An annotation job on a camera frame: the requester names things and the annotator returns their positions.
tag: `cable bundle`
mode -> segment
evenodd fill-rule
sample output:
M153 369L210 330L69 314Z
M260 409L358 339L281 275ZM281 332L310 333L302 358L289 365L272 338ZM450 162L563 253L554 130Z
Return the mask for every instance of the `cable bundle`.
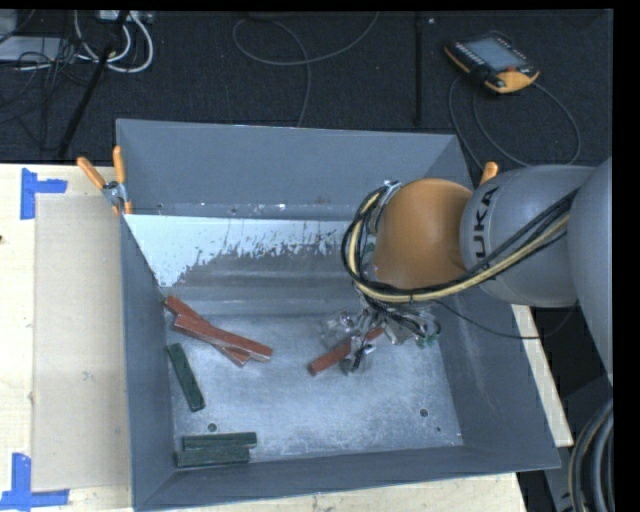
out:
M580 432L569 461L569 492L574 512L592 510L583 495L586 460L589 484L593 494L593 510L615 511L613 488L613 399L609 399Z
M501 244L493 253L468 269L459 278L425 288L400 289L386 283L367 279L361 268L362 242L368 234L366 226L369 224L372 212L378 206L386 190L386 186L378 188L365 198L358 208L354 220L347 228L341 245L342 262L353 279L356 288L367 299L377 302L383 308L391 304L412 304L414 302L435 300L461 292L504 272L509 267L556 242L566 234L564 228L569 220L568 211L577 193L577 189L570 192L537 215ZM518 245L519 240L531 230L534 230L533 233ZM512 252L496 263L495 260L498 256L509 249L512 249Z
M137 25L138 29L142 32L142 34L144 35L146 44L147 44L147 58L145 59L145 61L140 65L140 66L136 66L136 67L122 67L122 66L117 66L115 64L113 64L114 62L120 61L122 59L124 59L128 54L129 51L131 50L132 44L131 44L131 33L129 32L129 29L125 26L122 27L122 31L124 33L124 36L127 40L126 45L124 50L122 50L119 54L113 55L112 57L109 57L109 59L107 59L107 67L112 70L112 71L116 71L118 73L140 73L141 71L144 71L145 69L147 69L150 65L151 62L153 62L153 41L151 39L151 34L149 34L149 31L147 30L147 27L144 26L144 24L140 21L140 17L138 16L137 13L135 12L130 12L128 18L132 19L133 22ZM78 38L80 39L81 43L80 46L81 48L87 52L87 55L83 55L81 53L78 53L77 57L79 59L82 60L89 60L92 62L97 63L100 60L100 56L98 54L96 54L91 47L84 41L83 35L82 35L82 31L80 30L80 25L78 23L78 11L75 10L74 11L74 26L75 26L75 30L76 30L76 35L78 36Z

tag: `white cable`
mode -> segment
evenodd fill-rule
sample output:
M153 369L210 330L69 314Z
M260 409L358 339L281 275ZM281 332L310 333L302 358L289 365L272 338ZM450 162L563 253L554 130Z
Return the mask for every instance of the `white cable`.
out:
M107 64L109 66L109 69L117 71L119 73L140 73L141 71L147 69L151 65L151 62L153 62L153 41L151 40L151 34L149 34L147 27L145 27L144 23L140 21L140 18L137 14L131 13L130 16L133 19L134 23L138 25L138 28L144 34L144 37L147 41L147 46L149 47L149 53L147 55L147 60L145 60L144 63L137 68L119 68L112 64Z
M47 59L48 62L43 62L42 64L38 63L35 66L19 66L15 69L17 69L18 71L37 71L39 69L48 69L53 65L54 61L48 57Z
M74 25L75 25L75 29L76 29L76 35L78 36L80 41L82 41L83 35L82 35L82 31L80 30L80 25L78 24L78 10L77 9L75 9L73 11L73 16L74 16ZM118 61L120 59L123 59L124 57L127 56L127 54L129 53L129 50L131 49L131 34L129 33L129 29L124 25L122 26L122 29L123 29L124 35L125 35L125 37L127 39L127 44L125 46L125 49L122 50L122 53L120 53L120 55L115 55L114 57L110 57L109 59L107 59L107 63L116 62L116 61ZM89 57L87 57L86 55L78 54L77 57L79 59L91 60L93 62L98 62L100 60L100 57L84 41L82 41L82 48L84 48L84 50L89 54Z
M151 39L151 34L149 34L149 31L147 30L147 28L144 26L144 24L140 21L139 16L136 13L130 13L129 16L131 17L131 19L134 21L134 23L138 26L138 28L142 31L142 33L144 34L145 40L147 42L147 46L149 47L149 52L147 55L147 59L145 60L145 62L136 67L136 68L123 68L123 67L118 67L114 64L112 64L112 62L121 60L122 58L124 58L130 51L131 49L131 34L129 33L129 30L127 29L126 26L123 25L123 30L125 33L125 36L127 38L127 45L126 48L122 51L122 53L120 53L119 55L116 55L114 57L111 57L109 59L107 59L107 67L109 69L111 69L112 71L117 71L118 73L139 73L141 71L144 71L145 69L147 69L150 65L151 62L153 61L153 41ZM76 34L78 35L78 37L80 39L82 39L82 32L80 31L80 26L78 24L78 11L75 11L75 28L76 28ZM100 60L100 58L98 57L98 55L91 50L91 48L89 47L89 45L87 43L82 43L82 47L84 48L84 50L86 50L86 52L91 56L86 57L84 55L78 55L79 58L85 59L85 60L92 60L93 62L98 62Z

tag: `blue tape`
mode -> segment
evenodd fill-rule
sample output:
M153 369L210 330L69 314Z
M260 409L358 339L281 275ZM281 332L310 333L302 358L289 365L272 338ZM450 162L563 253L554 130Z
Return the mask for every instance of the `blue tape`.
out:
M31 458L21 453L12 455L11 490L0 496L0 510L30 512L32 507L66 505L69 489L31 492Z
M33 219L36 216L36 194L63 194L67 190L64 180L38 181L38 174L26 167L22 168L22 198L20 218Z

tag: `gray bin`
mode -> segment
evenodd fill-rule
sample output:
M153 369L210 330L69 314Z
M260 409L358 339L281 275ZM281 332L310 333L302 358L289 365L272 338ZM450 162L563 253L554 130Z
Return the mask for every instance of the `gray bin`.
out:
M385 179L433 176L471 188L454 136L124 119L116 129L135 212L123 217L121 239L137 510L560 466L522 343L441 306L432 308L442 334L431 346L380 342L357 376L306 371L328 349L322 319L358 309L337 250L341 228ZM263 239L242 230L221 237L238 223L271 239L298 233L302 248L264 251ZM313 236L296 231L301 223ZM272 360L237 368L174 332L168 294L271 346ZM446 303L518 334L510 305L481 289ZM196 413L165 351L175 342L207 403ZM208 434L211 423L255 431L251 461L178 469L182 436Z

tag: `cable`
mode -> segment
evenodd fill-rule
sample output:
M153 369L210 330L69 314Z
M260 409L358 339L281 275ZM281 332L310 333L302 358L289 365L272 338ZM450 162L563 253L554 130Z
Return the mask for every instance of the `cable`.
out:
M82 35L82 31L80 30L80 25L78 24L78 10L77 9L74 9L74 11L73 11L73 19L74 19L74 27L75 27L76 35L82 41L83 35ZM107 62L109 62L109 63L110 62L116 62L116 61L119 61L119 60L123 59L124 57L127 56L127 54L129 53L129 50L131 49L131 34L129 33L129 29L126 26L123 26L122 27L122 32L124 33L125 38L127 40L125 49L122 50L122 52L119 55L115 55L115 56L110 57L109 59L107 59ZM78 58L79 59L91 60L93 62L97 62L98 60L100 60L100 57L98 56L98 54L96 54L85 41L82 41L80 43L80 46L89 54L89 57L87 57L86 55L78 54Z
M457 317L461 318L465 322L469 322L470 324L475 325L476 327L479 327L480 329L482 329L484 331L487 331L487 332L489 332L491 334L495 334L496 336L502 336L504 338L511 338L511 339L516 339L516 340L538 340L538 339L541 339L542 341L544 341L547 338L550 338L551 336L554 336L555 334L560 332L562 327L564 327L564 324L567 323L569 318L571 318L571 315L574 313L573 310L569 310L567 312L566 316L562 319L562 321L558 325L556 325L548 334L544 334L543 333L542 335L538 335L538 336L516 336L516 335L508 334L508 333L505 333L505 332L495 331L495 330L491 329L490 327L487 327L486 325L482 325L481 323L476 322L472 318L469 318L469 317L463 315L462 313L460 313L459 311L456 311L454 308L449 306L444 301L436 299L433 302L435 302L436 304L440 304L442 307L444 307L445 309L449 310L451 313L453 313Z
M55 56L54 59L51 59L50 57L48 57L47 55L45 55L42 52L35 52L35 51L29 51L29 52L24 52L17 61L17 67L15 69L17 70L28 70L28 69L32 69L34 71L37 71L39 69L48 69L49 71L47 72L47 76L45 77L44 81L43 81L43 85L42 85L42 98L41 101L38 102L34 108L29 108L23 112L21 112L20 114L15 114L13 111L10 110L10 113L12 114L12 117L2 121L2 123L4 122L8 122L10 120L16 119L18 120L18 122L20 123L21 127L23 128L23 130L25 131L25 133L29 136L29 138L31 138L31 140L38 145L40 152L42 151L51 151L56 149L56 147L47 147L45 145L45 141L46 141L46 137L47 137L47 126L46 126L46 119L47 119L47 108L48 108L48 102L51 99L53 92L57 89L56 86L56 80L58 77L59 73L65 73L65 67L67 65L69 65L69 62L73 59L73 52L70 52L70 50L72 49L72 45L69 43L69 41L67 40L67 38L62 37L61 40L61 44L58 47L58 53ZM44 60L48 60L49 63L47 64L41 64L39 63L37 66L22 66L22 60L28 56L38 56L38 57L42 57ZM5 101L5 103L2 106L8 106L8 104L12 103L13 101L15 101L16 99L18 99L19 96L22 95L23 92L26 91L26 88L33 82L33 79L36 77L37 73L32 73L31 76L29 77L29 80L27 81L27 84L25 84L25 86L22 88L22 90L20 91L20 93L18 93L16 96L14 96L13 98L11 98L11 100ZM31 130L29 129L29 127L26 125L26 123L23 121L22 116L29 113L31 110L35 110L35 107L41 107L41 123L40 123L40 136L37 137L36 135L34 135Z
M567 118L571 122L571 125L573 126L573 130L574 130L574 132L576 134L576 140L577 140L576 146L577 147L576 147L576 151L573 154L573 156L571 157L571 159L568 162L566 162L564 165L573 164L578 159L578 156L579 156L581 148L582 148L582 137L580 136L580 130L578 128L578 125L576 124L575 119L573 118L573 116L571 115L569 110L567 110L567 108L560 102L560 100L558 98L556 98L553 94L551 94L547 89L542 87L537 82L533 82L531 85L533 87L535 87L536 89L539 89L540 91L542 91L549 98L551 98L562 109L562 111L565 113L565 115L567 116ZM515 163L517 163L519 165L522 165L524 167L532 165L532 164L529 164L529 163L527 163L527 162L525 162L523 160L519 160L518 158L513 156L511 153L508 153L500 145L498 145L498 143L489 135L489 132L486 130L486 128L482 124L482 121L480 121L480 116L478 114L478 95L479 95L479 91L480 91L480 88L478 88L475 91L474 95L473 95L473 114L474 114L474 118L476 120L476 123L478 124L478 128L480 128L480 131L482 132L482 134L493 145L493 147L495 147L500 153L502 153L502 155L507 157L509 160L511 160L511 161L513 161L513 162L515 162Z
M498 33L498 34L501 35L502 37L504 37L505 39L509 39L504 34L500 34L500 33ZM458 82L460 81L460 79L462 78L462 76L463 75L458 75L451 82L451 85L449 86L449 94L448 94L449 116L451 118L451 122L453 124L453 127L454 127L454 130L456 132L456 135L460 139L460 142L461 142L462 146L466 149L467 153L469 154L469 157L473 160L473 163L475 163L475 165L478 167L478 169L480 169L482 171L484 169L484 166L482 165L482 163L480 163L480 160L476 157L476 155L471 150L471 146L469 145L468 141L463 137L462 131L460 129L460 125L459 125L459 123L458 123L458 121L456 119L455 111L454 111L454 108L453 108L453 91L454 91L456 85L458 84ZM533 82L531 85L533 87L535 87L536 89L540 90L545 95L547 95L549 98L551 98L551 100L553 100L553 102L555 102L560 107L560 109L564 112L564 114L566 115L567 119L571 123L571 125L573 127L573 130L575 132L575 135L576 135L576 150L575 150L575 153L573 154L573 156L571 157L571 159L568 162L566 162L564 165L571 165L571 164L575 163L575 161L578 159L578 156L580 155L580 151L582 150L582 137L580 135L580 129L578 128L578 124L577 124L576 120L574 119L573 115L569 112L567 107L556 96L554 96L550 91L548 91L546 88L544 88L542 85L540 85L537 82ZM478 106L477 106L478 95L480 93L480 90L482 90L482 89L483 89L483 86L481 84L478 84L478 86L475 89L474 94L473 94L474 119L475 119L475 121L476 121L476 123L478 125L478 128L481 131L481 133L487 138L487 140L493 145L493 147L495 149L497 149L503 156L505 156L509 160L513 161L514 163L516 163L518 165L524 166L524 167L531 166L532 164L527 163L527 162L525 162L523 160L520 160L517 157L515 157L514 155L508 153L505 149L503 149L491 137L491 135L489 135L489 132L486 130L486 128L482 124L482 121L480 120L480 116L479 116L479 113L478 113ZM477 188L477 182L479 181L479 178L472 176L471 175L471 170L469 170L469 175L471 177L471 181L472 181L472 183L474 185L474 188Z
M7 106L9 106L11 103L13 103L14 101L17 101L28 89L29 85L31 85L31 82L33 82L33 79L35 78L35 73L33 75L31 75L29 77L29 80L27 80L27 83L24 84L24 86L22 87L22 89L20 89L15 96L13 96L11 99L9 100L4 100L4 102L2 103L2 105L0 105L0 108L5 108Z
M284 30L287 34L289 34L294 40L295 42L298 44L300 50L302 51L302 55L304 56L304 60L299 60L299 61L272 61L272 60L268 60L268 59L263 59L261 57L258 57L257 55L254 55L252 53L249 53L248 51L246 51L242 45L240 44L240 42L238 41L238 28L240 27L240 25L242 25L246 20L245 19L241 19L239 20L233 27L232 30L232 37L233 37L233 42L236 45L236 48L238 48L238 50L240 50L240 52L242 52L245 56L249 57L250 59L255 60L256 62L260 62L261 64L268 64L271 66L302 66L304 65L306 67L307 70L307 87L306 87L306 91L305 91L305 95L304 95L304 100L302 102L302 109L300 111L300 115L298 116L298 121L296 123L296 127L300 128L302 126L302 121L304 119L304 115L306 113L307 110L307 105L309 103L309 96L311 93L311 63L313 62L319 62L321 60L326 60L332 57L335 57L337 55L340 55L341 53L344 53L348 50L350 50L351 48L353 48L356 44L358 44L371 30L371 28L373 27L373 25L375 24L376 20L378 19L378 16L380 15L380 12L376 12L375 16L373 17L373 20L371 21L371 23L369 24L369 26L364 30L364 32L362 32L362 34L360 34L360 36L358 36L358 38L356 38L352 43L350 43L349 45L341 48L340 50L337 50L335 52L329 53L327 55L323 55L320 57L315 57L313 59L310 59L309 56L307 55L307 51L304 47L304 45L302 44L302 41L300 40L300 38L289 28L287 28L285 25L283 25L282 23L280 23L279 21L275 21L273 19L269 19L269 18L265 18L268 19L269 21L271 21L271 23L277 27L279 27L280 29Z
M386 187L381 187L372 192L363 201L356 212L356 216L350 226L347 228L341 245L342 260L347 272L354 280L354 284L364 293L371 298L380 302L390 303L404 303L413 302L414 300L424 301L439 298L441 296L457 293L468 287L475 286L480 282L499 274L506 270L509 266L517 263L518 261L535 254L538 250L544 248L550 241L555 241L552 237L560 231L568 220L568 212L571 201L577 190L565 195L559 201L556 201L553 205L547 208L544 212L532 219L526 226L521 228L516 234L510 237L505 243L503 243L496 251L492 252L481 262L478 262L472 269L469 269L462 278L444 283L443 285L433 286L428 288L403 290L393 287L385 283L371 282L363 278L359 269L359 261L356 254L360 254L360 237L361 229L363 225L367 224L368 216L371 211L377 206L377 202L384 194ZM551 230L543 233L544 228L551 222L556 224ZM507 258L496 264L494 267L486 268L487 264L495 259L498 254L504 250L510 248L517 239L526 234L532 227L538 226L538 229L533 235L529 237L529 240L525 242L518 250L512 253Z
M123 32L125 34L126 39L127 39L126 47L120 54L115 55L113 57L109 57L107 59L107 67L110 70L116 71L118 73L140 73L141 71L146 70L151 65L151 63L153 62L154 46L153 46L153 40L151 39L151 34L147 30L147 28L144 26L144 23L142 23L140 21L140 17L138 16L137 13L130 12L129 13L129 17L133 20L133 22L137 25L138 29L144 35L145 41L146 41L147 46L148 46L148 53L147 53L147 58L144 61L144 63L141 64L140 66L137 66L137 67L131 67L131 68L129 68L129 67L120 67L120 66L116 66L115 64L113 64L113 62L122 60L124 57L126 57L127 54L129 53L130 49L131 49L131 46L132 46L132 44L131 44L131 35L129 33L129 29L126 26L123 25L122 30L123 30ZM82 31L80 30L80 25L78 24L78 11L77 11L77 9L74 10L74 26L75 26L76 35L80 39L83 39ZM98 63L98 61L100 60L100 57L91 49L91 47L86 42L81 43L81 46L89 54L89 57L86 57L84 55L78 55L78 57L81 58L81 59L85 59L85 60L91 60L94 63Z
M357 45L371 31L371 29L373 28L373 25L375 25L375 23L376 23L376 21L378 19L378 16L380 16L380 11L376 11L375 15L373 16L373 19L371 20L371 23L369 23L369 26L364 30L364 32L362 32L362 34L360 34L353 42L349 43L344 48L340 48L339 50L337 50L335 52L329 53L327 55L322 55L320 57L314 57L312 59L308 59L308 58L305 57L304 60L278 61L278 60L263 59L261 57L258 57L257 55L249 53L247 50L245 50L242 47L242 45L238 41L238 35L237 35L238 28L240 27L240 25L242 25L246 21L245 19L239 20L234 25L233 31L232 31L232 37L233 37L233 42L235 43L235 45L238 48L238 50L240 50L242 53L244 53L250 59L253 59L253 60L258 61L258 62L262 62L263 64L270 64L272 66L301 66L301 65L305 65L305 64L312 64L314 62L320 62L321 60L330 59L332 57L335 57L337 55L340 55L340 54L350 50L355 45Z
M33 17L33 14L35 12L36 12L35 9L31 9L31 11L29 12L29 15L27 16L26 20L24 20L22 23L20 23L20 25L18 25L17 27L14 27L12 30L10 30L6 34L0 35L0 44L4 43L7 39L12 37L16 32L18 32L18 30L21 30L22 28L24 28L24 26L27 23L29 23L29 20Z
M476 164L476 166L478 166L478 168L480 170L482 170L484 168L484 166L480 163L480 160L475 156L475 154L473 153L473 151L471 151L471 146L469 145L469 143L466 141L466 139L462 136L462 131L460 130L460 126L458 125L458 121L456 119L454 110L453 110L453 90L455 89L455 86L458 84L458 82L462 79L462 75L458 75L453 82L451 82L451 85L449 86L449 95L448 95L448 99L449 99L449 117L451 117L451 122L453 124L453 129L456 132L456 135L458 136L458 139L460 139L460 142L462 143L462 147L464 147L467 150L467 153L469 153L469 156L471 157L471 159L473 160L473 162ZM469 177L471 178L471 183L473 183L473 188L477 188L478 187L478 182L480 181L480 178L475 178L474 176L471 175L471 169L469 169Z
M304 55L305 60L308 60L307 50L305 49L304 45L302 44L302 41L300 41L298 36L296 36L292 30L288 29L279 21L272 21L271 23L273 23L277 27L280 27L287 34L289 34L295 40L295 42L298 43L298 46L300 47L300 50L302 51L302 55ZM302 109L300 110L300 115L298 116L298 122L296 123L296 127L298 128L302 126L302 120L304 119L304 115L307 111L307 105L309 103L309 95L311 93L311 64L307 62L305 68L307 70L307 88L304 94L304 100L302 101Z
M604 500L604 491L602 490L602 459L604 458L605 446L612 432L613 414L610 414L596 436L591 459L591 487L593 488L594 505L598 512L607 512L608 509L608 505Z
M445 297L447 295L452 295L454 293L459 293L463 290L466 290L467 288L471 288L472 286L475 286L477 284L480 284L486 281L487 279L493 277L494 275L498 274L502 270L510 267L517 261L521 260L522 258L527 256L529 253L531 253L533 250L541 246L551 236L555 235L558 231L564 229L568 221L569 221L569 215L566 214L558 222L556 222L554 226L551 227L546 233L540 235L533 242L513 252L512 254L507 256L505 259L497 263L495 266L476 274L475 276L467 279L466 281L452 285L449 288L446 288L444 290L437 290L433 292L420 293L420 294L408 293L408 294L396 295L396 294L378 292L357 281L355 282L355 284L360 289L360 291L362 291L366 295L369 295L374 299L380 300L382 302L390 302L394 304L405 303L405 302L412 303L414 301L422 302L427 300L433 300L439 297ZM355 259L354 259L354 250L353 250L355 247L354 237L355 238L358 237L360 229L362 227L361 225L362 225L362 221L359 221L359 223L356 224L354 234L352 236L352 240L350 241L350 244L349 244L348 263L352 270L355 268Z
M614 433L611 432L611 436L609 436L609 442L607 443L607 504L609 505L609 510L615 512L616 504L615 504L615 489L613 484L613 436Z
M582 466L594 439L600 439L602 428L613 420L613 398L607 400L584 426L569 459L569 494L576 512L586 512L582 496Z

